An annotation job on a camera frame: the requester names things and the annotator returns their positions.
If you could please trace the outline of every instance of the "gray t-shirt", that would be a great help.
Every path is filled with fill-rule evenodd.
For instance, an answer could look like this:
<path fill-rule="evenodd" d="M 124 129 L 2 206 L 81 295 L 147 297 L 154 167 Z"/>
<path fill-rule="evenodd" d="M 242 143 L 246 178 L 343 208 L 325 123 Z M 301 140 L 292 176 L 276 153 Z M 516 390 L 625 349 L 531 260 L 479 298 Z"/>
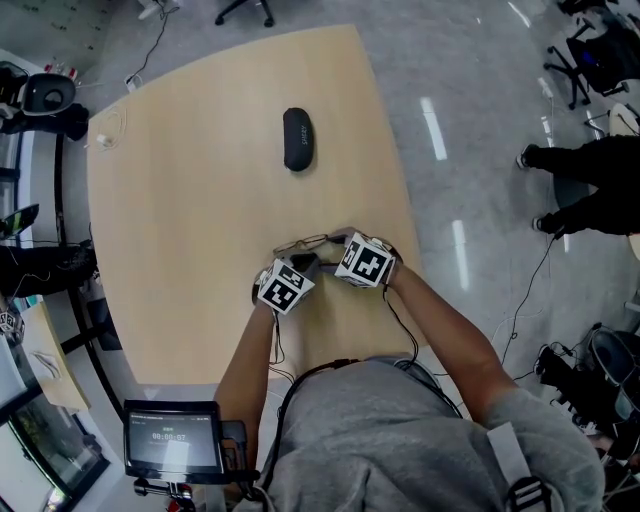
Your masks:
<path fill-rule="evenodd" d="M 269 508 L 505 510 L 508 485 L 487 430 L 507 422 L 531 473 L 554 488 L 554 510 L 601 509 L 604 472 L 596 451 L 549 405 L 514 390 L 481 426 L 379 362 L 329 370 L 300 386 L 286 412 Z M 235 510 L 262 505 L 242 501 Z"/>

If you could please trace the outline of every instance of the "timer display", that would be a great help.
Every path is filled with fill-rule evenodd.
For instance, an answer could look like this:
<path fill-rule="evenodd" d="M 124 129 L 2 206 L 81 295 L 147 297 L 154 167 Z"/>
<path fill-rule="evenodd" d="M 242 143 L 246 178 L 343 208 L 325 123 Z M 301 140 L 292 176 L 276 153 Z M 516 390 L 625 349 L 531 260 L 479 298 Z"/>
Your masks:
<path fill-rule="evenodd" d="M 217 466 L 211 416 L 131 413 L 129 454 L 168 472 Z"/>

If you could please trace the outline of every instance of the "gray floor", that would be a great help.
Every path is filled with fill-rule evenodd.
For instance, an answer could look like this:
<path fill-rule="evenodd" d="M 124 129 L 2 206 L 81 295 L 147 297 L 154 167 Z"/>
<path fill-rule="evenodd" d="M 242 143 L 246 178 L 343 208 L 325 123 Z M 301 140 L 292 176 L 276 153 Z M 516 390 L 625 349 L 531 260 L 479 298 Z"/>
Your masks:
<path fill-rule="evenodd" d="M 542 69 L 546 46 L 566 48 L 564 38 L 574 31 L 574 21 L 547 0 L 273 0 L 277 24 L 272 29 L 262 26 L 262 11 L 251 3 L 217 27 L 214 18 L 223 4 L 184 0 L 141 73 L 145 82 L 255 39 L 354 23 L 371 59 L 405 167 L 428 281 L 492 338 L 502 354 L 512 326 L 504 320 L 524 297 L 548 243 L 544 235 L 532 231 L 531 219 L 556 208 L 550 176 L 517 170 L 514 156 L 527 143 L 546 145 L 545 116 L 552 120 L 556 146 L 576 146 L 593 138 L 581 124 L 586 109 L 570 112 L 566 107 L 567 83 Z M 81 77 L 85 84 L 105 84 L 80 89 L 80 101 L 94 112 L 127 93 L 123 78 L 141 65 L 155 42 L 161 21 L 139 22 L 138 12 L 137 2 L 123 2 L 100 63 Z M 539 77 L 551 85 L 553 114 L 542 96 Z M 639 97 L 632 91 L 618 99 L 633 102 Z M 436 159 L 421 98 L 432 101 L 446 160 Z M 592 99 L 589 110 L 595 115 L 616 98 L 593 94 Z M 86 236 L 89 223 L 82 144 L 68 145 L 65 157 L 65 205 L 73 240 Z M 633 318 L 626 316 L 623 302 L 637 287 L 638 268 L 624 237 L 585 231 L 554 244 L 520 311 L 523 316 L 509 349 L 507 371 L 512 376 L 528 372 L 541 344 L 561 341 L 572 346 L 594 322 L 618 328 L 629 325 Z M 421 358 L 439 369 L 428 349 Z M 135 384 L 121 354 L 105 354 L 105 361 L 122 397 L 143 394 L 145 389 Z M 533 377 L 520 382 L 536 394 L 543 393 Z M 280 394 L 285 390 L 281 383 L 274 385 Z M 198 399 L 209 397 L 212 388 L 146 392 L 166 399 Z M 452 395 L 458 401 L 455 390 Z M 263 448 L 273 435 L 278 402 L 269 395 Z"/>

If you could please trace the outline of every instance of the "wire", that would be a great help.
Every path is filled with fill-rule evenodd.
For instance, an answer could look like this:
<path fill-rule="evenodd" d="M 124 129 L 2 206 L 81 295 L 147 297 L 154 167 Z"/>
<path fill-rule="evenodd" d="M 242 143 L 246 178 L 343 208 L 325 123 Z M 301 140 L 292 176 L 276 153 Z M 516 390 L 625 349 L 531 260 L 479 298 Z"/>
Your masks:
<path fill-rule="evenodd" d="M 11 249 L 9 248 L 8 245 L 4 245 L 3 247 L 7 248 L 7 251 L 9 251 L 9 254 L 11 254 L 11 258 L 13 259 L 13 262 L 16 264 L 16 267 L 19 267 L 19 263 L 18 260 L 16 260 L 16 257 L 13 255 L 13 252 L 11 251 Z M 49 279 L 51 279 L 51 272 L 49 272 L 49 275 L 47 276 L 46 279 L 43 279 L 41 277 L 38 277 L 35 274 L 23 274 L 22 278 L 20 279 L 20 281 L 18 282 L 18 286 L 16 286 L 16 290 L 13 292 L 13 295 L 11 296 L 11 298 L 7 301 L 7 306 L 9 306 L 9 304 L 11 304 L 13 302 L 13 299 L 16 298 L 16 295 L 18 295 L 18 291 L 20 290 L 20 286 L 22 286 L 22 281 L 24 281 L 25 277 L 35 277 L 36 279 L 38 279 L 39 281 L 42 281 L 43 283 L 46 283 Z"/>
<path fill-rule="evenodd" d="M 109 141 L 107 143 L 107 141 L 98 141 L 98 143 L 101 146 L 98 151 L 107 151 L 109 149 L 114 149 L 115 147 L 117 147 L 118 144 L 120 144 L 120 140 L 124 136 L 124 132 L 127 129 L 127 109 L 126 109 L 126 107 L 123 107 L 124 115 L 121 115 L 120 112 L 118 112 L 118 110 L 116 110 L 116 108 L 117 107 L 113 107 L 105 115 L 105 117 L 102 118 L 102 120 L 98 124 L 98 134 L 99 134 L 98 137 L 100 137 L 100 136 L 105 136 L 106 137 L 104 131 L 102 130 L 102 126 L 104 124 L 106 124 L 107 121 L 109 119 L 111 119 L 112 117 L 117 117 L 120 120 L 120 124 L 118 125 L 118 135 L 116 136 L 116 139 L 113 142 Z"/>
<path fill-rule="evenodd" d="M 391 303 L 389 302 L 389 298 L 387 297 L 388 290 L 389 290 L 389 284 L 386 283 L 384 285 L 384 288 L 382 289 L 382 299 L 387 303 L 387 306 L 389 306 L 391 313 L 393 313 L 393 316 L 395 317 L 396 321 L 400 324 L 400 327 L 402 327 L 404 329 L 404 332 L 407 333 L 407 335 L 409 336 L 409 339 L 411 340 L 411 344 L 413 345 L 413 356 L 409 361 L 405 363 L 403 367 L 403 370 L 407 370 L 416 362 L 416 359 L 418 358 L 418 349 L 420 348 L 420 346 L 418 345 L 418 342 L 413 336 L 413 334 L 411 334 L 411 331 L 407 329 L 407 327 L 402 323 L 402 320 L 400 320 L 400 317 L 398 316 L 398 313 L 396 313 L 396 310 L 393 309 L 393 306 L 391 305 Z"/>
<path fill-rule="evenodd" d="M 521 375 L 520 377 L 516 377 L 515 379 L 513 379 L 513 381 L 515 382 L 516 380 L 524 379 L 525 377 L 528 377 L 532 373 L 535 373 L 535 370 L 531 370 L 529 373 L 525 373 L 524 375 Z"/>
<path fill-rule="evenodd" d="M 533 281 L 536 278 L 536 275 L 537 275 L 538 271 L 542 267 L 542 264 L 544 263 L 544 260 L 547 259 L 547 256 L 549 255 L 549 251 L 551 250 L 551 246 L 553 245 L 553 242 L 555 242 L 555 241 L 556 241 L 556 237 L 554 236 L 551 239 L 551 243 L 549 243 L 549 246 L 547 247 L 547 250 L 545 251 L 544 256 L 542 257 L 542 260 L 540 260 L 540 263 L 538 264 L 538 266 L 536 267 L 535 271 L 533 272 L 533 275 L 531 276 L 531 281 L 529 281 L 529 288 L 527 289 L 527 294 L 524 296 L 524 299 L 522 299 L 522 302 L 520 303 L 520 305 L 516 309 L 515 314 L 513 315 L 513 328 L 511 329 L 511 335 L 509 336 L 509 341 L 507 342 L 507 347 L 504 349 L 504 354 L 502 354 L 501 364 L 503 366 L 504 366 L 504 361 L 505 361 L 505 359 L 507 357 L 507 351 L 509 350 L 509 346 L 511 345 L 511 342 L 518 337 L 518 333 L 516 332 L 516 321 L 518 320 L 518 312 L 520 311 L 520 308 L 522 308 L 522 306 L 524 306 L 524 303 L 529 298 L 529 294 L 531 293 L 531 287 L 533 286 Z"/>
<path fill-rule="evenodd" d="M 277 373 L 278 375 L 280 375 L 281 377 L 284 377 L 285 379 L 287 379 L 291 384 L 293 384 L 293 382 L 295 381 L 295 378 L 293 375 L 291 375 L 289 372 L 286 372 L 284 370 L 279 370 L 278 368 L 274 368 L 273 366 L 269 366 L 269 370 L 271 370 L 273 373 Z"/>
<path fill-rule="evenodd" d="M 275 311 L 273 311 L 273 320 L 274 320 L 274 330 L 276 333 L 276 346 L 274 348 L 275 361 L 269 361 L 269 370 L 286 378 L 289 382 L 291 382 L 291 384 L 293 384 L 295 377 L 291 373 L 281 368 L 273 367 L 273 365 L 284 363 L 286 359 L 284 355 L 284 350 L 282 349 L 282 340 L 280 338 L 280 320 L 278 318 L 278 313 L 276 313 Z"/>
<path fill-rule="evenodd" d="M 129 83 L 133 79 L 134 76 L 136 76 L 138 73 L 143 71 L 144 68 L 147 67 L 147 64 L 149 62 L 149 57 L 153 53 L 153 50 L 155 50 L 158 47 L 158 44 L 160 43 L 160 39 L 162 38 L 162 34 L 164 34 L 164 29 L 167 27 L 167 21 L 169 21 L 169 15 L 173 14 L 174 12 L 176 12 L 177 10 L 180 9 L 180 7 L 175 6 L 174 8 L 170 9 L 169 11 L 165 11 L 164 10 L 164 6 L 158 0 L 153 0 L 153 1 L 155 3 L 157 3 L 160 6 L 160 9 L 161 9 L 160 19 L 163 20 L 162 30 L 160 31 L 160 34 L 158 35 L 158 39 L 156 39 L 156 44 L 153 45 L 151 50 L 149 50 L 149 52 L 147 53 L 147 56 L 144 58 L 144 64 L 142 65 L 142 67 L 140 69 L 138 69 L 138 71 L 136 71 L 135 73 L 132 73 L 131 75 L 129 75 L 129 79 L 127 80 L 127 83 Z"/>
<path fill-rule="evenodd" d="M 267 389 L 267 393 L 269 393 L 270 395 L 273 395 L 273 396 L 277 396 L 280 400 L 284 400 L 284 397 L 282 395 L 279 395 L 278 393 L 274 393 L 270 389 Z"/>
<path fill-rule="evenodd" d="M 627 120 L 626 120 L 624 117 L 622 117 L 620 114 L 616 114 L 616 115 L 617 115 L 617 116 L 622 120 L 622 122 L 623 122 L 625 125 L 627 125 L 627 128 L 629 128 L 629 130 L 631 130 L 631 132 L 632 132 L 634 135 L 640 135 L 640 133 L 638 133 L 638 132 L 637 132 L 637 131 L 635 131 L 633 128 L 631 128 L 631 126 L 629 126 L 629 123 L 627 123 Z"/>

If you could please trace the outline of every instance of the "wooden table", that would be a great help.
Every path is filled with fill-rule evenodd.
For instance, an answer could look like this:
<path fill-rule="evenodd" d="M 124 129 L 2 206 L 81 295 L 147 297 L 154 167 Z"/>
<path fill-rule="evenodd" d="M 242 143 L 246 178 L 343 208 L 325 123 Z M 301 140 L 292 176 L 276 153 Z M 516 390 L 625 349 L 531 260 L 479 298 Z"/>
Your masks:
<path fill-rule="evenodd" d="M 300 174 L 283 165 L 289 107 L 309 113 L 316 137 L 314 162 Z M 115 147 L 102 150 L 99 133 Z M 393 135 L 353 26 L 189 64 L 95 116 L 89 141 L 101 277 L 141 383 L 219 381 L 252 310 L 253 280 L 280 244 L 353 225 L 421 267 Z M 411 350 L 379 289 L 330 276 L 282 327 L 280 367 L 296 373 Z"/>
<path fill-rule="evenodd" d="M 638 135 L 640 127 L 636 116 L 622 103 L 616 103 L 609 112 L 609 135 Z"/>
<path fill-rule="evenodd" d="M 38 302 L 21 315 L 24 321 L 22 348 L 49 403 L 81 411 L 89 409 L 82 389 L 67 366 L 67 359 L 60 347 L 45 303 Z M 40 363 L 33 357 L 33 352 L 53 358 L 60 378 L 48 377 L 47 371 L 43 371 Z"/>

